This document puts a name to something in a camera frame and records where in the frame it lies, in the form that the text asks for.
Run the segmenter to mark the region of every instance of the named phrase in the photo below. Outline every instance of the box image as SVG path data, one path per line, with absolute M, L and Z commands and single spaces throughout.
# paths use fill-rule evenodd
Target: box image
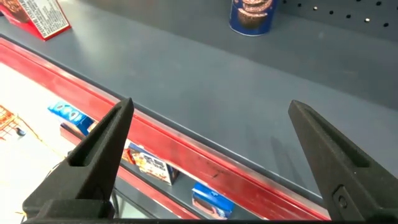
M 61 118 L 61 122 L 72 130 L 86 136 L 97 124 L 89 116 L 85 115 L 72 105 L 59 101 L 47 108 L 51 113 Z
M 42 40 L 70 28 L 57 0 L 0 0 L 0 11 L 11 24 Z
M 148 153 L 142 146 L 138 146 L 133 142 L 130 143 L 129 148 L 134 161 L 133 163 L 139 167 L 141 172 L 156 177 L 169 185 L 173 184 L 179 174 L 177 169 Z
M 192 204 L 219 220 L 228 219 L 235 206 L 232 201 L 199 182 L 192 189 Z

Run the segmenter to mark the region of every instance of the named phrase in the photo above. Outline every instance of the cylindrical canister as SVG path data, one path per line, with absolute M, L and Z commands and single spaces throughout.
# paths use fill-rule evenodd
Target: cylindrical canister
M 271 29 L 277 0 L 232 0 L 229 25 L 249 36 L 262 35 Z

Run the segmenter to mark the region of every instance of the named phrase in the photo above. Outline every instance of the wire basket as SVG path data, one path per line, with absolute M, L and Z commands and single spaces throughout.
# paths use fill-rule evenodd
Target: wire basket
M 0 140 L 6 140 L 8 135 L 18 127 L 18 118 L 0 105 Z

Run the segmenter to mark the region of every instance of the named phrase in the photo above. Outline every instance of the gray metal shelf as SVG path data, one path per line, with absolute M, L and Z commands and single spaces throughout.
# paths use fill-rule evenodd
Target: gray metal shelf
M 178 219 L 178 217 L 172 212 L 168 211 L 166 208 L 159 205 L 157 202 L 153 201 L 151 198 L 144 195 L 119 177 L 116 178 L 114 187 L 116 189 L 116 193 L 120 197 L 148 217 L 159 219 Z
M 202 219 L 214 219 L 210 215 L 205 212 L 197 209 L 192 204 L 192 188 L 195 185 L 196 181 L 187 175 L 181 173 L 175 180 L 173 186 L 166 184 L 165 182 L 156 179 L 155 177 L 151 177 L 147 174 L 142 173 L 137 166 L 134 166 L 126 161 L 121 161 L 121 164 L 131 173 L 136 175 L 138 178 L 147 182 L 149 185 L 157 189 L 159 192 L 164 195 L 170 197 L 172 200 L 182 205 L 186 209 L 191 212 L 197 214 Z M 251 214 L 246 211 L 239 205 L 235 205 L 232 215 L 229 218 L 230 220 L 260 220 L 257 216 Z
M 320 201 L 287 115 L 303 101 L 398 175 L 398 45 L 286 14 L 249 38 L 230 1 L 61 1 L 73 29 L 7 39 L 292 190 Z

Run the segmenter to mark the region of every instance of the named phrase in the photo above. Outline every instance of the red cardboard box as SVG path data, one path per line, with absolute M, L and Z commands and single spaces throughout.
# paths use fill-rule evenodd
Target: red cardboard box
M 70 28 L 57 0 L 0 0 L 0 11 L 11 24 L 42 40 Z

